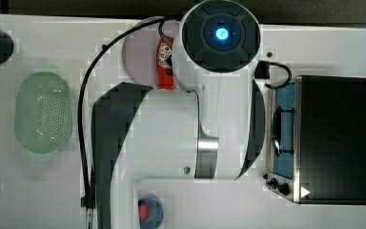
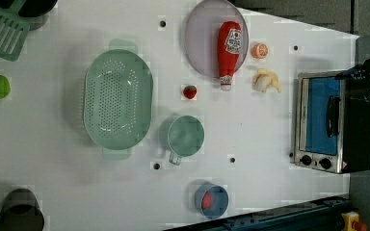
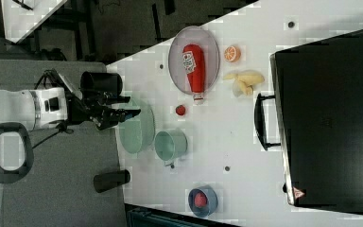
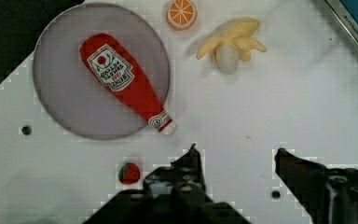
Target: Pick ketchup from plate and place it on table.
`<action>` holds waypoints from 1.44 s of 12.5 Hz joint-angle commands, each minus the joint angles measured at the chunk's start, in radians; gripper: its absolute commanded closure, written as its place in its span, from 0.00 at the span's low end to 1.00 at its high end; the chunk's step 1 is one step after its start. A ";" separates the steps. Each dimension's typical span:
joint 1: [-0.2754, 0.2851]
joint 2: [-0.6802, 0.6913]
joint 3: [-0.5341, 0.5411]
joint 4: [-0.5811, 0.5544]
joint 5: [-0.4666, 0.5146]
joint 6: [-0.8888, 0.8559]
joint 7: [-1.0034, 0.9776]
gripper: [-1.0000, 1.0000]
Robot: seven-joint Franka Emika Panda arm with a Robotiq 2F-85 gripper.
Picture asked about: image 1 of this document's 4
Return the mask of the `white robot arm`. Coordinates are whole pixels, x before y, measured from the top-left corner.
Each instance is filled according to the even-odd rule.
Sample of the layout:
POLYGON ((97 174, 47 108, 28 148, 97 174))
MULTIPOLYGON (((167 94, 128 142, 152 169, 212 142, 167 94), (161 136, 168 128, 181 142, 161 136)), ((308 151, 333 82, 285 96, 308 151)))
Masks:
POLYGON ((181 19, 170 90, 122 82, 91 114, 94 229, 144 229, 136 186, 147 178, 240 178, 261 152, 265 107, 254 72, 261 29, 232 0, 205 0, 181 19))

